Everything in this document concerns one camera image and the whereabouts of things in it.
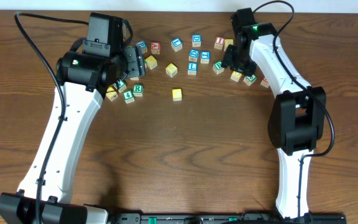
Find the green B block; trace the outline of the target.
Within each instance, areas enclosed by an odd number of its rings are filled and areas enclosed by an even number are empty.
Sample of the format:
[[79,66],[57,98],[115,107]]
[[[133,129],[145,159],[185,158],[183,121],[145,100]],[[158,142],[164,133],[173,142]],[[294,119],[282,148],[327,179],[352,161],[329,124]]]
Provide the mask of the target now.
[[213,71],[215,74],[219,75],[224,71],[224,67],[222,67],[222,61],[218,60],[217,62],[213,63]]

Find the yellow C block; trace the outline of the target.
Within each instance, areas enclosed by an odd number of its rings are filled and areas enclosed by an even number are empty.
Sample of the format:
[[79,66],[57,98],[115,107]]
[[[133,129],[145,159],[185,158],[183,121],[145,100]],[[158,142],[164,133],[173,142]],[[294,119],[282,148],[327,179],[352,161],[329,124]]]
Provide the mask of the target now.
[[172,90],[173,101],[181,101],[182,97],[183,97],[182,90],[180,88]]

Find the yellow O block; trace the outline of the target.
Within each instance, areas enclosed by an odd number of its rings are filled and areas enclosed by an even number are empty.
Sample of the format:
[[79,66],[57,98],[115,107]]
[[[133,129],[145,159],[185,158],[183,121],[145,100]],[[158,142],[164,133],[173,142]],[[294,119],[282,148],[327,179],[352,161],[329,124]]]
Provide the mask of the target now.
[[241,77],[242,77],[242,74],[239,73],[239,72],[233,71],[233,72],[231,73],[231,80],[233,80],[233,81],[235,81],[235,82],[239,82],[239,80],[241,79]]

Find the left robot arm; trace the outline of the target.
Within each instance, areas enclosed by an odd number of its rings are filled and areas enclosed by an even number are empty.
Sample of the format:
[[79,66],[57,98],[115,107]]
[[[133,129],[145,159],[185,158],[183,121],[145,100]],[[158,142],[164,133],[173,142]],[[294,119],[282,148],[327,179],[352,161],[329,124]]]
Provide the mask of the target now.
[[139,47],[119,52],[69,51],[57,64],[58,86],[39,149],[14,194],[0,196],[6,223],[108,223],[110,212],[97,205],[73,205],[73,182],[90,124],[108,88],[145,75]]

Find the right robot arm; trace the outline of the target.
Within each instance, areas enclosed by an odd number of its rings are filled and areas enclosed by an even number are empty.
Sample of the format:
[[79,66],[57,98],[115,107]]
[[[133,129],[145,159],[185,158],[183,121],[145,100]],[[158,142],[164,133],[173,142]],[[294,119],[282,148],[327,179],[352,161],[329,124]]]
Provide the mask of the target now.
[[275,101],[268,136],[279,157],[279,190],[275,208],[281,220],[305,221],[308,171],[316,142],[323,135],[326,94],[312,87],[293,66],[271,23],[232,25],[235,41],[222,66],[247,77],[260,69]]

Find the blue P block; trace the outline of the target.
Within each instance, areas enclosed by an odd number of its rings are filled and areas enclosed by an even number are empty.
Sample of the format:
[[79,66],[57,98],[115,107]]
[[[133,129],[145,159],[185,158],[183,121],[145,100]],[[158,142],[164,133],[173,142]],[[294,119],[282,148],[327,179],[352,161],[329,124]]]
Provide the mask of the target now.
[[140,47],[143,54],[147,52],[147,44],[144,40],[137,42],[136,46]]

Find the yellow K block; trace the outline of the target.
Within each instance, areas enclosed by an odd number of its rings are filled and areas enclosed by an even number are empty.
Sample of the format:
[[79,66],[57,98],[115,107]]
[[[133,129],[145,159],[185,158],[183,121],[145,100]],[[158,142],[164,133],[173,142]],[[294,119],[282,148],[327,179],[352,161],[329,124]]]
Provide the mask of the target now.
[[153,70],[158,65],[157,59],[153,55],[148,56],[145,59],[145,62],[147,64],[147,67],[151,70]]

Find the plain yellow block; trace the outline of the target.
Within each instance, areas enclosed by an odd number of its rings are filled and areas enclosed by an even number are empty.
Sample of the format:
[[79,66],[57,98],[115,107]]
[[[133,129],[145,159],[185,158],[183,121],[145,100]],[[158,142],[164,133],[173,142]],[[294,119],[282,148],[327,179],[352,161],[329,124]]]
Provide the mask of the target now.
[[230,46],[230,45],[233,45],[234,44],[234,40],[233,39],[224,39],[224,51],[227,50],[227,48]]

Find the red A block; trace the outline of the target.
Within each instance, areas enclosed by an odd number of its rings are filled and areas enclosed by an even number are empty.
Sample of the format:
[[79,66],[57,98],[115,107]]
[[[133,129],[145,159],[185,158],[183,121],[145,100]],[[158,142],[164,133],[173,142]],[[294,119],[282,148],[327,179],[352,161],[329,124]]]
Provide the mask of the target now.
[[159,55],[159,54],[160,54],[160,49],[161,49],[161,44],[160,44],[160,42],[151,42],[151,43],[150,43],[150,51],[151,51],[151,54],[153,54],[153,55]]

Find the red I block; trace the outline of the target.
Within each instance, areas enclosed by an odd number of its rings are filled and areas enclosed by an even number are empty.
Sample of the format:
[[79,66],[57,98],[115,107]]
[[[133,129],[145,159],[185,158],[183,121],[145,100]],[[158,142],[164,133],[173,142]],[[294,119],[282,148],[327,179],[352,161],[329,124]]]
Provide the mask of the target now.
[[214,48],[218,50],[222,50],[224,47],[224,41],[225,41],[224,37],[217,36],[214,41]]

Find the green J block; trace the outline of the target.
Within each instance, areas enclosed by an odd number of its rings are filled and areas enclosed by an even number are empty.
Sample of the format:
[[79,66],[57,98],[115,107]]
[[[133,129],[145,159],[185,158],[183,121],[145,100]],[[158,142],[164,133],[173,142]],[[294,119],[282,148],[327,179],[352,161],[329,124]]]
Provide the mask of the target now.
[[251,75],[251,76],[245,76],[243,79],[243,82],[247,85],[247,86],[251,86],[257,79],[257,76],[255,74]]

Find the green V block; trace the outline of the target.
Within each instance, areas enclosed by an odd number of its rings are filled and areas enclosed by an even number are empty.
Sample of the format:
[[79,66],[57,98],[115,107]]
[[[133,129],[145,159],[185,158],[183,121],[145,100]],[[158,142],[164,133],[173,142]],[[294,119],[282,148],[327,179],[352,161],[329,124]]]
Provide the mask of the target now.
[[123,80],[118,80],[116,83],[113,84],[113,86],[119,93],[122,93],[124,90],[127,89],[127,85]]

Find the green R block left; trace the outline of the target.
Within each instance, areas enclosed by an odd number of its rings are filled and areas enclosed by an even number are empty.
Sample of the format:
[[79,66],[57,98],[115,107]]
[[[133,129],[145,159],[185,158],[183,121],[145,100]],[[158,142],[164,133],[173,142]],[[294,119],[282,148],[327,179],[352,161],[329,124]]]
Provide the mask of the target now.
[[143,85],[134,85],[133,86],[133,95],[136,97],[142,97],[143,96],[143,92],[144,92],[144,87]]

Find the blue T block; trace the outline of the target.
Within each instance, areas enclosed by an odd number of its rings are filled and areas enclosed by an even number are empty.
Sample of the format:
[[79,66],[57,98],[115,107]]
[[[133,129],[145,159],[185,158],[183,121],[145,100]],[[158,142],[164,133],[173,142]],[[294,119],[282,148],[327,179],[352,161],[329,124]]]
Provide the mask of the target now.
[[210,51],[202,51],[200,54],[200,63],[208,64],[211,58]]

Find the red M block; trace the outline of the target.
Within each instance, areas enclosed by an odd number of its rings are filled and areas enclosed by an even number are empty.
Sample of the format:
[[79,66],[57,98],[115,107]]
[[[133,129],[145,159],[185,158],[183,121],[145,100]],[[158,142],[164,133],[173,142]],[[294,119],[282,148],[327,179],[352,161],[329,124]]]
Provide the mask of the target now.
[[266,78],[263,78],[260,84],[265,88],[268,88],[270,86]]

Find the yellow S block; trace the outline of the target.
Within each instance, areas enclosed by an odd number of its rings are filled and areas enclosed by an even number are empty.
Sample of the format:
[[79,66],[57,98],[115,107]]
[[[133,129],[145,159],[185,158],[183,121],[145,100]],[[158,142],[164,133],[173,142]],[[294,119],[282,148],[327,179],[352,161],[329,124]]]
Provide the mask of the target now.
[[173,63],[170,63],[166,66],[165,71],[169,77],[173,78],[178,73],[178,68]]

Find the green 4 block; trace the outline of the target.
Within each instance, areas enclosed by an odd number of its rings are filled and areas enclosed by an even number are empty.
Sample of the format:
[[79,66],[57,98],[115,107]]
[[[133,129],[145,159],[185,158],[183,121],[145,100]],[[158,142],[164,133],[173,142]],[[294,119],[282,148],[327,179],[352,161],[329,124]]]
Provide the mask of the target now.
[[124,98],[124,101],[126,102],[126,104],[135,102],[135,97],[131,90],[125,91],[122,94],[123,94],[123,98]]

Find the blue U block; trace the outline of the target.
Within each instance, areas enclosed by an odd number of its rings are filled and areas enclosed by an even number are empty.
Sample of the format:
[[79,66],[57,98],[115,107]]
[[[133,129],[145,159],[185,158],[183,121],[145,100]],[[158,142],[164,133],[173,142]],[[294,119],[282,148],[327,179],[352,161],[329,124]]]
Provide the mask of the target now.
[[180,38],[175,38],[171,41],[171,47],[175,52],[177,52],[183,48],[183,42]]

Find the yellow block far left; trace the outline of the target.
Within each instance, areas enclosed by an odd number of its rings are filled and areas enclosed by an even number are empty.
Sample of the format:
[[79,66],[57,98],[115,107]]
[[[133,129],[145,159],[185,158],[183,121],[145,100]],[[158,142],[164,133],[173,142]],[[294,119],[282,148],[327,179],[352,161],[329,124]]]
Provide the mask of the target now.
[[109,87],[106,92],[106,98],[110,101],[114,101],[119,95],[117,94],[117,91],[113,87]]

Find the blue D block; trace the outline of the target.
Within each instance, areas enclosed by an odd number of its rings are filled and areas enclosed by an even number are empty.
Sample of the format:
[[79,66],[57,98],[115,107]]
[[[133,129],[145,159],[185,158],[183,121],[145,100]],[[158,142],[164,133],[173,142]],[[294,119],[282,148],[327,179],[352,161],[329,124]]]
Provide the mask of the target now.
[[201,47],[201,34],[193,34],[191,37],[192,47]]

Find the blue L block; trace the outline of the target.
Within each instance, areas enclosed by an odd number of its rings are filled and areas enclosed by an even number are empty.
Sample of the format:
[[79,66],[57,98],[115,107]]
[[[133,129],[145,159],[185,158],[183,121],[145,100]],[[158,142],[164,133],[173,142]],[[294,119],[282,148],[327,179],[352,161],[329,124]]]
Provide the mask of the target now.
[[197,71],[198,71],[198,64],[196,62],[189,62],[188,63],[188,74],[196,75]]

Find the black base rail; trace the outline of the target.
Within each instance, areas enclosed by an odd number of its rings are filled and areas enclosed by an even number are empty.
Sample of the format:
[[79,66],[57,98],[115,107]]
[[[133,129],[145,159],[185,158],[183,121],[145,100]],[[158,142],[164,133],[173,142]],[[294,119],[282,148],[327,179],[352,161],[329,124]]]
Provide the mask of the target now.
[[260,212],[245,212],[240,215],[161,215],[140,213],[118,213],[111,215],[108,224],[220,224],[220,223],[306,223],[346,224],[344,215],[311,215],[301,218],[280,218],[278,215]]

